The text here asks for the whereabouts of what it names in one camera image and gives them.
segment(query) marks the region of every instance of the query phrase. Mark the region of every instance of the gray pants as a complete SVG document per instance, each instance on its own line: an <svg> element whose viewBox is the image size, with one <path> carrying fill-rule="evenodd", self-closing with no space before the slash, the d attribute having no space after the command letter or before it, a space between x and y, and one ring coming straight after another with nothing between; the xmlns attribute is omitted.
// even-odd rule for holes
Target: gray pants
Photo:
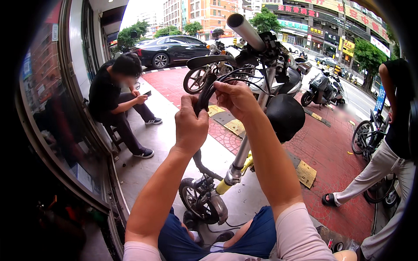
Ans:
<svg viewBox="0 0 418 261"><path fill-rule="evenodd" d="M134 99L131 93L122 92L117 100L118 104L124 103ZM142 119L147 122L154 118L154 114L145 104L136 104L133 108L141 115ZM132 133L129 122L126 118L125 112L119 114L112 114L110 111L103 112L99 115L97 121L103 125L117 127L117 132L122 138L125 145L134 155L141 155L144 153L144 147L138 142L135 135Z"/></svg>
<svg viewBox="0 0 418 261"><path fill-rule="evenodd" d="M361 249L366 259L372 257L377 258L379 250L384 248L384 245L394 233L403 215L408 196L412 189L415 166L411 160L399 158L387 145L386 141L383 140L373 153L372 160L350 185L342 192L333 193L335 204L340 206L353 197L362 194L366 189L390 173L395 173L398 177L402 190L402 195L400 195L401 201L395 215L387 225L376 235L364 239Z"/></svg>

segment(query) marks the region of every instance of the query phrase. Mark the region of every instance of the silver handlebar stem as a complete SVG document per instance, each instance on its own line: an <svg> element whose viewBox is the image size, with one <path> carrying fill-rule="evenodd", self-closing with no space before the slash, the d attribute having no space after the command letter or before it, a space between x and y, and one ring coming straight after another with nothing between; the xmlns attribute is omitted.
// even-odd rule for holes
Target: silver handlebar stem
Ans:
<svg viewBox="0 0 418 261"><path fill-rule="evenodd" d="M272 84L274 77L276 76L276 67L269 67L266 69L266 71L266 77L268 79L268 82L269 84ZM268 88L270 88L270 86L267 86L267 81L264 81L261 88L268 92ZM263 111L266 106L267 99L268 95L265 92L261 91L258 96L257 102ZM224 178L224 181L227 185L232 186L241 182L241 170L244 167L244 163L247 159L248 152L250 151L250 149L251 148L250 143L248 142L248 137L245 135L244 139L241 142L240 149L238 150L238 153L235 156L235 160L229 167L227 174Z"/></svg>
<svg viewBox="0 0 418 261"><path fill-rule="evenodd" d="M264 41L242 15L237 13L230 15L227 24L256 51L263 52L266 49Z"/></svg>

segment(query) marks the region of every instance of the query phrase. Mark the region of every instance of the hand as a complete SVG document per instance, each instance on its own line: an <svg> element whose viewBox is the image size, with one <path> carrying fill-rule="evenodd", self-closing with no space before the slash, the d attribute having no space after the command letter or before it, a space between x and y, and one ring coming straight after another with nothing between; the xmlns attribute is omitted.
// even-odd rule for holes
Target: hand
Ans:
<svg viewBox="0 0 418 261"><path fill-rule="evenodd" d="M135 96L135 97L138 97L139 95L141 95L137 89L133 89L133 90L131 91L131 94L132 94L133 96Z"/></svg>
<svg viewBox="0 0 418 261"><path fill-rule="evenodd" d="M209 128L209 115L205 110L201 110L199 117L193 110L193 105L198 98L193 95L183 95L181 97L181 109L176 113L176 145L178 149L188 156L193 156L206 140Z"/></svg>
<svg viewBox="0 0 418 261"><path fill-rule="evenodd" d="M245 120L253 112L261 110L250 91L249 87L242 81L230 81L213 83L216 90L218 105L227 108L232 115L240 121Z"/></svg>
<svg viewBox="0 0 418 261"><path fill-rule="evenodd" d="M393 120L395 119L395 114L393 112L389 112L388 116L389 116L389 119L390 119L389 124L392 124Z"/></svg>
<svg viewBox="0 0 418 261"><path fill-rule="evenodd" d="M136 103L137 104L144 104L146 100L148 100L148 95L138 95L136 96Z"/></svg>

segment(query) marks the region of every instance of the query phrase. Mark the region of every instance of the stool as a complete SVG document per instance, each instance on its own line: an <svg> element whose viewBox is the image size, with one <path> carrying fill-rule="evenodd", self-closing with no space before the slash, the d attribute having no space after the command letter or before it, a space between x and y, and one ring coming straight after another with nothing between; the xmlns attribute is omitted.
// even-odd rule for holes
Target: stool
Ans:
<svg viewBox="0 0 418 261"><path fill-rule="evenodd" d="M106 129L107 133L109 134L110 138L112 139L112 142L115 144L115 147L117 148L118 151L120 150L119 144L121 144L123 142L123 140L121 138L116 138L115 132L117 132L117 128L116 127L111 127L110 125L103 125L104 128Z"/></svg>

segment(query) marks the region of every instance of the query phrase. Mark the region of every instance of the black car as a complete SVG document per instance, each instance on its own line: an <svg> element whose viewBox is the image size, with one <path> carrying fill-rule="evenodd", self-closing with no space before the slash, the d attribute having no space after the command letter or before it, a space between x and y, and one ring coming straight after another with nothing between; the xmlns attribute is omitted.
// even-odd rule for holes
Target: black car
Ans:
<svg viewBox="0 0 418 261"><path fill-rule="evenodd" d="M185 35L171 35L151 40L138 46L137 53L142 65L163 69L170 63L186 63L187 60L209 54L206 44Z"/></svg>

